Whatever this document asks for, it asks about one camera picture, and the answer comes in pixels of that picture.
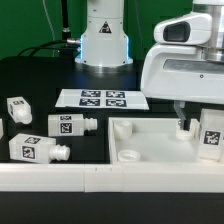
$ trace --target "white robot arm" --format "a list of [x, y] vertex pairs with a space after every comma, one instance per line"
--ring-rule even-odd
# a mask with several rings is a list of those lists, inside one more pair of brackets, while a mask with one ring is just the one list
[[123, 31], [124, 0], [88, 0], [87, 4], [87, 29], [75, 61], [99, 70], [131, 64]]
[[158, 24], [154, 38], [160, 44], [198, 45], [206, 43], [212, 32], [209, 14], [191, 12]]

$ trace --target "white paper sheet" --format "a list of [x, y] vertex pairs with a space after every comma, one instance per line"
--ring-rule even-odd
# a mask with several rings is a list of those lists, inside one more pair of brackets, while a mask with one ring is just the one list
[[142, 92], [63, 89], [55, 107], [149, 110]]

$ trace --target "black tabletop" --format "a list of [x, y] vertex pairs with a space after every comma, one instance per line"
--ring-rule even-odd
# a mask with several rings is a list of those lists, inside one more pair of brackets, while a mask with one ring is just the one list
[[[83, 137], [57, 138], [72, 146], [68, 163], [109, 163], [108, 117], [175, 117], [173, 102], [148, 100], [148, 111], [56, 109], [61, 89], [139, 90], [142, 62], [131, 71], [97, 75], [77, 70], [59, 58], [10, 57], [0, 61], [0, 117], [5, 136], [1, 139], [0, 160], [9, 158], [8, 141], [17, 133], [47, 136], [47, 116], [54, 113], [82, 113], [97, 118], [97, 131]], [[6, 107], [8, 97], [23, 96], [32, 107], [32, 125], [15, 124]], [[209, 105], [188, 103], [186, 112], [199, 118]], [[1, 223], [223, 223], [223, 194], [193, 193], [0, 193]]]

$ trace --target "green wall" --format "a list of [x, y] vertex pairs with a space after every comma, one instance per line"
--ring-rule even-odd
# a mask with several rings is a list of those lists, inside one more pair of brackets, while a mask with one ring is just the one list
[[[80, 37], [86, 27], [86, 1], [68, 0], [70, 27], [73, 37]], [[137, 0], [143, 37], [141, 48], [135, 13], [135, 0], [125, 0], [124, 30], [130, 38], [130, 55], [144, 59], [154, 44], [153, 29], [157, 23], [191, 11], [192, 0]], [[49, 14], [61, 39], [61, 1], [46, 0]], [[0, 59], [15, 56], [27, 47], [51, 41], [51, 32], [42, 0], [0, 0]], [[44, 51], [40, 56], [50, 56]]]

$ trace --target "black sticker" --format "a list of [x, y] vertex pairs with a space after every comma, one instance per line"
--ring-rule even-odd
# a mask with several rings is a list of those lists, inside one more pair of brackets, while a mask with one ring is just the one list
[[101, 91], [83, 90], [81, 96], [83, 96], [83, 97], [101, 97]]
[[41, 138], [29, 137], [29, 138], [25, 141], [25, 143], [29, 143], [29, 144], [37, 144], [40, 140], [41, 140]]
[[35, 148], [22, 146], [22, 157], [26, 159], [36, 159]]
[[13, 115], [13, 106], [10, 104], [10, 113]]
[[100, 106], [100, 99], [80, 99], [79, 106]]
[[205, 132], [205, 138], [204, 138], [204, 144], [206, 144], [206, 145], [219, 145], [220, 137], [221, 137], [220, 132], [206, 131]]
[[72, 134], [72, 123], [60, 123], [61, 134]]
[[14, 103], [14, 105], [24, 104], [24, 102], [22, 100], [13, 101], [13, 103]]
[[71, 121], [72, 120], [72, 116], [62, 115], [62, 116], [60, 116], [60, 120], [61, 121]]
[[100, 29], [100, 33], [112, 33], [107, 21], [103, 24], [102, 28]]
[[127, 107], [126, 100], [106, 100], [107, 107]]
[[106, 97], [110, 98], [125, 98], [125, 92], [120, 91], [107, 91]]

